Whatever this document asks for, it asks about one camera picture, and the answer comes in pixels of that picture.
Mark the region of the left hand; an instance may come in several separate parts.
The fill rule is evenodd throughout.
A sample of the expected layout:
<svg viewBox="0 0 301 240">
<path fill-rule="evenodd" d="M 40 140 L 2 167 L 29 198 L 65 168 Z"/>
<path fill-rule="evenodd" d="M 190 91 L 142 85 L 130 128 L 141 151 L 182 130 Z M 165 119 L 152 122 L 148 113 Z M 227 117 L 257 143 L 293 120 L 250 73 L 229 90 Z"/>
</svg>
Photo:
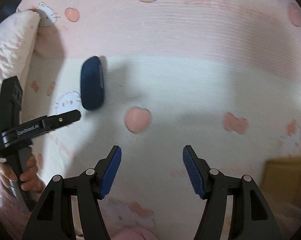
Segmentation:
<svg viewBox="0 0 301 240">
<path fill-rule="evenodd" d="M 20 176 L 17 176 L 12 168 L 5 163 L 0 163 L 0 181 L 6 188 L 10 188 L 10 181 L 21 181 L 21 187 L 24 191 L 42 192 L 45 185 L 38 177 L 37 160 L 32 154 L 26 162 L 27 169 Z"/>
</svg>

